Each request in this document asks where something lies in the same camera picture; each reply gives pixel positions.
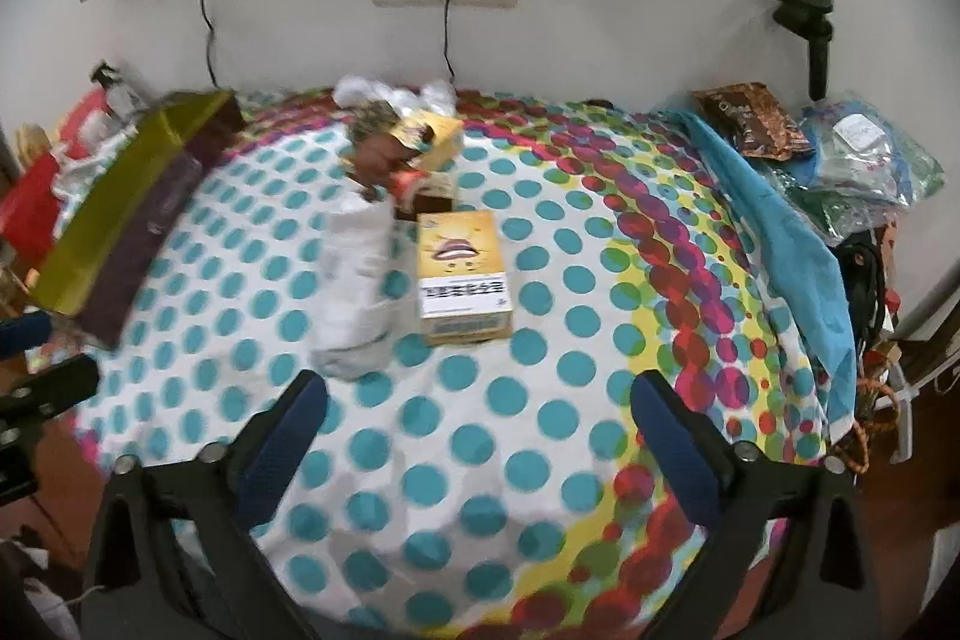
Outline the beige card box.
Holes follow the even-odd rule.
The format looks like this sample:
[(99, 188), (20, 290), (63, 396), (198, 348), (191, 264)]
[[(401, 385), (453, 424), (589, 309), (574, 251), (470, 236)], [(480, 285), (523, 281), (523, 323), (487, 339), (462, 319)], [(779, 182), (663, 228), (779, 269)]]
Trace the beige card box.
[(395, 216), (416, 221), (420, 214), (452, 213), (457, 188), (446, 172), (405, 172), (395, 197)]

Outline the red paper bag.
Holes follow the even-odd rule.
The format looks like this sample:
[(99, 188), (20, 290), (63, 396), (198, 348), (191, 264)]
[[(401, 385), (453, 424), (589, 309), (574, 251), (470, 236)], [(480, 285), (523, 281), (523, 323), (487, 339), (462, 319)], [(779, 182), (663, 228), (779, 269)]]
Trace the red paper bag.
[(62, 211), (62, 198), (53, 193), (55, 177), (68, 164), (86, 163), (96, 151), (96, 136), (109, 127), (107, 91), (93, 88), (60, 122), (51, 140), (36, 124), (14, 133), (21, 172), (2, 198), (2, 239), (32, 268), (44, 263), (53, 245), (53, 228)]

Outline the brown snack packet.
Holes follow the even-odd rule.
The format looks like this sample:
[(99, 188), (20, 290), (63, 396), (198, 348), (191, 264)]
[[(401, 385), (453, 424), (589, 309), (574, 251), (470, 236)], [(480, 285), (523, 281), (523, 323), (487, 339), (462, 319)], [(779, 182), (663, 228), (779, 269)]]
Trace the brown snack packet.
[(692, 92), (703, 117), (747, 159), (784, 163), (814, 154), (804, 131), (763, 83)]

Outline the clear plastic bags pile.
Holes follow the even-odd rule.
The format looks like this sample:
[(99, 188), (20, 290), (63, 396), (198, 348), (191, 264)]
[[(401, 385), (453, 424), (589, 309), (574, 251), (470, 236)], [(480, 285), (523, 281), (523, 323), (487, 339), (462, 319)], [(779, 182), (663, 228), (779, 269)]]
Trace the clear plastic bags pile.
[(946, 185), (937, 159), (852, 94), (805, 104), (797, 124), (811, 154), (758, 170), (832, 247), (893, 223)]

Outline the yellow medicine box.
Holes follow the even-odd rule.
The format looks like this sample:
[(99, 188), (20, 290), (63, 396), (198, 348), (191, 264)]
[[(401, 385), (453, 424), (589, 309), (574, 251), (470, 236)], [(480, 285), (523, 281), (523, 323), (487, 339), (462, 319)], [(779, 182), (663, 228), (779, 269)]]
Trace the yellow medicine box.
[(511, 335), (514, 305), (490, 211), (418, 216), (416, 312), (430, 344)]
[(413, 151), (413, 169), (434, 172), (454, 161), (464, 149), (464, 122), (459, 117), (418, 110), (400, 120), (391, 135)]

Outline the brown haired doll figure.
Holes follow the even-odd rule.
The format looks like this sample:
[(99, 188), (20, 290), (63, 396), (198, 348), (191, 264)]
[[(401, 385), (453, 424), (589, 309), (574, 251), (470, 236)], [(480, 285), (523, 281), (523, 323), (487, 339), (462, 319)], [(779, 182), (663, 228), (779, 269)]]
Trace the brown haired doll figure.
[(392, 131), (378, 131), (363, 138), (348, 158), (348, 177), (359, 186), (365, 202), (374, 203), (382, 195), (404, 195), (430, 174), (413, 165), (415, 159), (431, 148), (434, 131), (421, 128), (412, 138), (398, 138)]

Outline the black bracket on wall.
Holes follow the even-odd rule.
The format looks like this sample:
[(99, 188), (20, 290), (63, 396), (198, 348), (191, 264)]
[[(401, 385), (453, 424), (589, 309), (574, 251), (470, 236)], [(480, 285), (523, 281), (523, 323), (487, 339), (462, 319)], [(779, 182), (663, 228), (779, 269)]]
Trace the black bracket on wall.
[(807, 96), (816, 103), (827, 96), (828, 53), (833, 41), (833, 0), (775, 0), (773, 21), (807, 42)]

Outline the polka dot bed sheet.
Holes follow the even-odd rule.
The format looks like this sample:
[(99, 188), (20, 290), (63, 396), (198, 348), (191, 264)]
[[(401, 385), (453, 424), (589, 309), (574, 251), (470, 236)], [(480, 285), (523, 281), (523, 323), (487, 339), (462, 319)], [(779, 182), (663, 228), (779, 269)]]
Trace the polka dot bed sheet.
[[(811, 463), (827, 372), (757, 237), (680, 128), (527, 97), (462, 101), (449, 164), (490, 211), (512, 333), (433, 346), (416, 230), (392, 234), (386, 365), (331, 408), (257, 539), (309, 611), (427, 637), (590, 637), (651, 619), (703, 541), (628, 411), (661, 372), (732, 440)], [(148, 464), (233, 437), (311, 359), (347, 119), (324, 96), (265, 109), (257, 143), (195, 191), (149, 268), (76, 431)]]

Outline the clear plastic bag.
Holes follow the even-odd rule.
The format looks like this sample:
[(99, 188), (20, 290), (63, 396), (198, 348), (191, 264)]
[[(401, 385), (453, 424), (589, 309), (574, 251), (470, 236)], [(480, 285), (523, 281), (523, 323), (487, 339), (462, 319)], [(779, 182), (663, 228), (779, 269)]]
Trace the clear plastic bag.
[(354, 109), (364, 104), (386, 104), (395, 113), (398, 113), (395, 102), (394, 86), (382, 83), (379, 80), (370, 80), (359, 74), (347, 74), (337, 81), (332, 89), (332, 99), (341, 109)]

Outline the blue cloth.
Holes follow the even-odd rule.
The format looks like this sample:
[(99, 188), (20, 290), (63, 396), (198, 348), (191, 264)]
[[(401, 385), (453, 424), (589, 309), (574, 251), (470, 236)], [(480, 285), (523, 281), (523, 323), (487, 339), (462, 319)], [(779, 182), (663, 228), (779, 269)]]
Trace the blue cloth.
[(838, 260), (776, 188), (698, 115), (667, 109), (656, 119), (685, 133), (757, 237), (768, 280), (791, 308), (809, 356), (827, 372), (823, 413), (828, 438), (838, 442), (853, 429), (857, 381), (853, 325)]

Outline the white cloth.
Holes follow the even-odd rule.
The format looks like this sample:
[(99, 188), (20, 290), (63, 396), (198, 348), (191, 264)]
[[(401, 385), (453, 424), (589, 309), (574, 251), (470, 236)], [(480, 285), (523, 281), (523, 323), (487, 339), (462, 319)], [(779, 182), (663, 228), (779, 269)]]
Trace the white cloth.
[(327, 213), (311, 360), (325, 377), (356, 380), (386, 365), (392, 301), (382, 284), (392, 269), (394, 203), (368, 202), (347, 188)]

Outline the gold tin box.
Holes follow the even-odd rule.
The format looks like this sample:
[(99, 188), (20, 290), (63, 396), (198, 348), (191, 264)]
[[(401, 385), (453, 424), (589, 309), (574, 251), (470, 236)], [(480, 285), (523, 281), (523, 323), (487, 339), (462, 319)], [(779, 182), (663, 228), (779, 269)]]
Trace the gold tin box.
[(148, 112), (53, 244), (37, 307), (114, 349), (151, 263), (242, 127), (229, 91), (172, 94)]

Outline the woven rope ball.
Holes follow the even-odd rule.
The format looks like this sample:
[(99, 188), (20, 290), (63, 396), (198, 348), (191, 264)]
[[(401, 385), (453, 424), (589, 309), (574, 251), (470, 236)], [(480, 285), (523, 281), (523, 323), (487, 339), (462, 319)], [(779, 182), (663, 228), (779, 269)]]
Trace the woven rope ball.
[(387, 133), (400, 122), (400, 115), (386, 101), (368, 101), (353, 110), (353, 119), (348, 128), (348, 140), (353, 146), (373, 135)]

